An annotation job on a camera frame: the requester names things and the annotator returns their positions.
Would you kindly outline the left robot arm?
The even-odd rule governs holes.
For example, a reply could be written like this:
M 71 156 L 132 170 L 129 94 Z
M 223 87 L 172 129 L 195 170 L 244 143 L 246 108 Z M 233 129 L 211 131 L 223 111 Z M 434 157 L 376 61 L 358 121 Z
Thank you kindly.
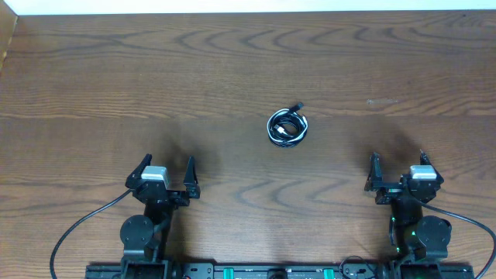
M 195 159 L 189 157 L 184 190 L 171 190 L 166 167 L 153 166 L 147 154 L 126 178 L 125 186 L 145 205 L 143 214 L 129 217 L 121 226 L 123 243 L 121 278 L 182 278 L 184 269 L 165 255 L 174 212 L 199 199 L 201 190 L 195 171 Z

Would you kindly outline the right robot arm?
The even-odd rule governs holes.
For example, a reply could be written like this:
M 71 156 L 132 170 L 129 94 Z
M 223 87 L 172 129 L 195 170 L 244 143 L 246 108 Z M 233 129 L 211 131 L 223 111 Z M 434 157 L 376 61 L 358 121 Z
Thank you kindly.
M 389 239 L 397 255 L 380 263 L 378 278 L 441 278 L 439 261 L 448 256 L 452 226 L 434 215 L 424 215 L 422 207 L 436 197 L 444 182 L 427 154 L 420 154 L 398 182 L 386 182 L 378 153 L 370 156 L 370 172 L 365 191 L 376 194 L 375 203 L 391 206 Z

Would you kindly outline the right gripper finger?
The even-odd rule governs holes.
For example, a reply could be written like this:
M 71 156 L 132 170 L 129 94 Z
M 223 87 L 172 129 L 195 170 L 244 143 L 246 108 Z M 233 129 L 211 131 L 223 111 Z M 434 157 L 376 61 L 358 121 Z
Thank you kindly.
M 433 170 L 435 171 L 436 173 L 436 180 L 439 182 L 439 183 L 443 183 L 444 182 L 444 178 L 443 176 L 437 171 L 437 169 L 432 165 L 428 155 L 426 152 L 424 152 L 423 150 L 420 150 L 420 156 L 419 156 L 419 162 L 421 165 L 429 165 L 433 168 Z
M 378 191 L 384 186 L 383 175 L 380 166 L 380 156 L 373 153 L 370 156 L 370 171 L 364 186 L 365 191 Z

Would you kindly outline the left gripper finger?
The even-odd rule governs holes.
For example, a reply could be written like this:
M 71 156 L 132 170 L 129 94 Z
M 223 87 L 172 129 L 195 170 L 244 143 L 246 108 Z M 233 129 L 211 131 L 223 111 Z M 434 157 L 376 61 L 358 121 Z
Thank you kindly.
M 184 176 L 183 185 L 186 187 L 189 198 L 199 199 L 201 189 L 199 187 L 198 178 L 195 170 L 195 158 L 189 157 L 187 170 Z
M 139 163 L 139 165 L 126 178 L 125 186 L 128 189 L 137 189 L 144 183 L 145 180 L 142 179 L 141 175 L 144 172 L 145 168 L 150 166 L 151 160 L 152 155 L 150 153 L 147 153 L 143 160 Z

